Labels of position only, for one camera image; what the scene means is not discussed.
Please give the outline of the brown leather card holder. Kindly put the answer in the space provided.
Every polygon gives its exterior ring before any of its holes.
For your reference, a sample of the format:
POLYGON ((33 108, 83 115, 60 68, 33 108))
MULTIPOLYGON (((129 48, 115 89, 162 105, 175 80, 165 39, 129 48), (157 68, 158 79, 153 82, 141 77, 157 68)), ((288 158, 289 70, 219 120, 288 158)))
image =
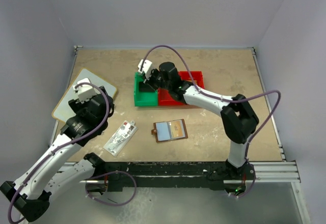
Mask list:
POLYGON ((155 122, 151 134, 155 137, 157 143, 188 138, 184 119, 155 122))

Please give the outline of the gold card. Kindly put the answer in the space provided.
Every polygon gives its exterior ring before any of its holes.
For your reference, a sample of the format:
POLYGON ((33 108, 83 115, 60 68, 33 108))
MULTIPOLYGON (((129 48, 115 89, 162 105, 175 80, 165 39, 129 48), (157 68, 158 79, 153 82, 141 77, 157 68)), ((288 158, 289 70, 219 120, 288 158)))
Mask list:
POLYGON ((171 133, 171 139, 184 137, 183 123, 181 120, 170 121, 169 128, 171 133))

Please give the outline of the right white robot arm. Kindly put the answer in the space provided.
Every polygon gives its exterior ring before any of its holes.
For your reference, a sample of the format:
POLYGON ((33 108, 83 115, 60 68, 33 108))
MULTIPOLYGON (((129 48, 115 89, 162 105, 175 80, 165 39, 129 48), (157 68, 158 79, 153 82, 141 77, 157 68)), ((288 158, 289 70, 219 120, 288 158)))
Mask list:
POLYGON ((234 169, 246 164, 249 137, 255 132, 259 119, 249 102, 242 101, 245 100, 243 95, 223 97, 200 88, 181 79, 172 62, 164 62, 156 69, 151 61, 141 60, 138 68, 144 83, 152 89, 166 90, 175 101, 197 106, 220 116, 225 134, 231 143, 227 164, 234 169))

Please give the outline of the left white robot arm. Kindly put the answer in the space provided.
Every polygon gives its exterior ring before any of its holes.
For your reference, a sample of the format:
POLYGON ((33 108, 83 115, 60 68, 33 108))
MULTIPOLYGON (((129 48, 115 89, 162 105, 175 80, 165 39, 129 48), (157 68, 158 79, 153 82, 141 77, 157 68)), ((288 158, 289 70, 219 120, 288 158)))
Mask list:
POLYGON ((61 166, 91 139, 102 134, 113 115, 114 103, 105 87, 90 82, 75 85, 77 99, 68 102, 75 116, 66 121, 60 134, 45 153, 15 181, 5 181, 1 193, 8 199, 9 223, 33 222, 45 213, 50 199, 63 189, 63 184, 53 180, 61 166), (12 218, 16 209, 23 217, 12 218))

